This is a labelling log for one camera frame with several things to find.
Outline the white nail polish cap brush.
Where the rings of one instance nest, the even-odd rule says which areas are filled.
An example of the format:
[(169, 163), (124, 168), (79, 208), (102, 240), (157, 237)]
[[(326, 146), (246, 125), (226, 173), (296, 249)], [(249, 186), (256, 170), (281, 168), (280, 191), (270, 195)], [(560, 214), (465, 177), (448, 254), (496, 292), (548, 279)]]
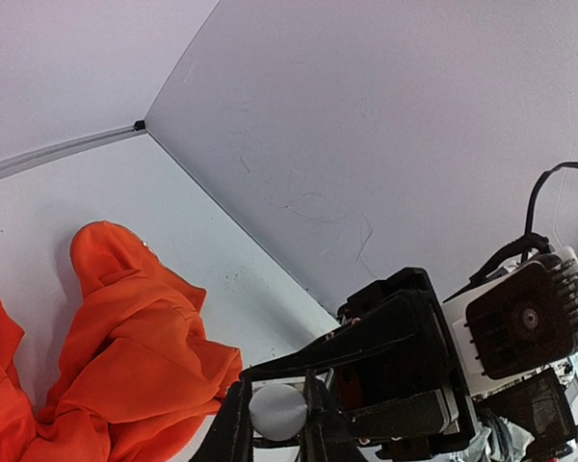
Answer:
[(307, 403), (295, 387), (273, 383), (254, 393), (249, 412), (257, 433), (267, 440), (282, 442), (301, 432), (307, 419)]

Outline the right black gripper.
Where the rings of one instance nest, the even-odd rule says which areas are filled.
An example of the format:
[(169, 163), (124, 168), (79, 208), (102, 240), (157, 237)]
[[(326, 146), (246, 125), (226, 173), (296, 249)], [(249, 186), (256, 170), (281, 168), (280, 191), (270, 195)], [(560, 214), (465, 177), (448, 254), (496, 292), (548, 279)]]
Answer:
[(333, 373), (329, 394), (354, 442), (379, 457), (467, 449), (477, 433), (460, 359), (430, 277), (405, 268), (340, 308), (340, 327), (292, 354), (249, 367), (264, 381)]

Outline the orange cloth garment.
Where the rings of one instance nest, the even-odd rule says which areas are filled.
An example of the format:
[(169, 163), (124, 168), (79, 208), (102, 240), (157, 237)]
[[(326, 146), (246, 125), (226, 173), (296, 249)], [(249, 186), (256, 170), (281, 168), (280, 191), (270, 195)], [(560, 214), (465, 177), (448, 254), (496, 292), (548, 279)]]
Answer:
[(0, 461), (166, 461), (218, 412), (241, 353), (206, 337), (206, 292), (127, 228), (86, 225), (70, 258), (83, 302), (40, 411), (14, 365), (23, 329), (0, 301)]

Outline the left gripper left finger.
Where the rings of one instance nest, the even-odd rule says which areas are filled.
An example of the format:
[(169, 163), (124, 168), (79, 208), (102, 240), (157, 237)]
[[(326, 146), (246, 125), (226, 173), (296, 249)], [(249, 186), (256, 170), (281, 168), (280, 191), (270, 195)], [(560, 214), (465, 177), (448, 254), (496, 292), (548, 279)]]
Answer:
[(250, 462), (253, 460), (253, 428), (249, 404), (251, 382), (234, 382), (191, 462)]

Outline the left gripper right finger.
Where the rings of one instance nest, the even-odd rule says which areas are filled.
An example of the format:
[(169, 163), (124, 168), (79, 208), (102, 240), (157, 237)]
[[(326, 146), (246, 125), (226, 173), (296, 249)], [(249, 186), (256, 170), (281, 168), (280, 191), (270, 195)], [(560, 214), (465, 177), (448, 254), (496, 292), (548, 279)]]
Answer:
[(365, 461), (325, 383), (313, 371), (305, 377), (304, 397), (307, 418), (302, 429), (302, 461)]

